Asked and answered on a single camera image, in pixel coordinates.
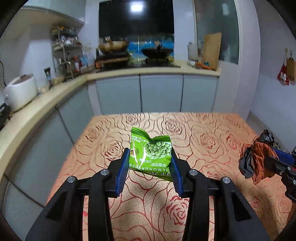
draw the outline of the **wooden cutting board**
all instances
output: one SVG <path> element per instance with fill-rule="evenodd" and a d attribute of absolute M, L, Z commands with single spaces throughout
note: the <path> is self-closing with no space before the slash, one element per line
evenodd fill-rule
<path fill-rule="evenodd" d="M 222 33 L 205 35 L 205 44 L 202 51 L 202 61 L 209 62 L 210 67 L 214 70 L 218 67 L 220 46 L 221 46 Z"/>

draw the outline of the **silver bolt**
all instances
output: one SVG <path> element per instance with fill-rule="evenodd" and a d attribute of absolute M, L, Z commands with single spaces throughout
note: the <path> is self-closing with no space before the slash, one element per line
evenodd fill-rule
<path fill-rule="evenodd" d="M 223 178 L 222 178 L 222 181 L 223 181 L 224 183 L 230 183 L 230 178 L 229 178 L 229 177 L 223 177 Z"/>
<path fill-rule="evenodd" d="M 108 169 L 101 170 L 101 175 L 106 176 L 108 174 L 109 174 L 109 170 Z"/>
<path fill-rule="evenodd" d="M 189 171 L 189 174 L 192 175 L 192 176 L 196 176 L 196 175 L 198 174 L 198 171 L 195 170 L 195 169 L 191 169 L 191 170 Z"/>
<path fill-rule="evenodd" d="M 69 183 L 72 183 L 74 181 L 75 181 L 75 177 L 74 176 L 71 176 L 71 177 L 68 177 L 67 178 L 67 182 L 69 182 Z"/>

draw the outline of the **green snack packet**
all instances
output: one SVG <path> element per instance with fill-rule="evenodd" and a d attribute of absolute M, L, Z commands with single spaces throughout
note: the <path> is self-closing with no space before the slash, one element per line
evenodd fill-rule
<path fill-rule="evenodd" d="M 171 181 L 171 150 L 169 136 L 150 138 L 144 130 L 132 127 L 129 168 Z"/>

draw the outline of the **rice cooker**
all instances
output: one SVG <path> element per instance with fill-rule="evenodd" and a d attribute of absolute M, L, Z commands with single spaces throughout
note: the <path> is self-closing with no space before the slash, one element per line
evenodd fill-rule
<path fill-rule="evenodd" d="M 8 105 L 12 112 L 23 108 L 37 94 L 36 79 L 32 74 L 22 75 L 13 79 L 4 89 Z"/>

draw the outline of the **rose pattern tablecloth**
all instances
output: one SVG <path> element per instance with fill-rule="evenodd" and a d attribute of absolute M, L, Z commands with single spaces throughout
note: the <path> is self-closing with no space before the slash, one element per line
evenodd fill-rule
<path fill-rule="evenodd" d="M 286 225 L 292 202 L 285 197 L 280 177 L 266 178 L 258 185 L 239 172 L 243 143 L 256 134 L 237 114 L 140 113 L 95 116 L 69 153 L 48 200 L 67 179 L 91 177 L 107 168 L 130 147 L 131 128 L 144 129 L 151 137 L 170 135 L 177 155 L 205 176 L 228 176 L 249 201 L 271 239 Z M 123 193 L 110 198 L 115 240 L 181 240 L 189 199 L 181 199 L 173 183 L 129 170 Z M 88 198 L 83 211 L 83 239 L 88 240 Z M 209 240 L 214 234 L 213 200 L 210 199 Z"/>

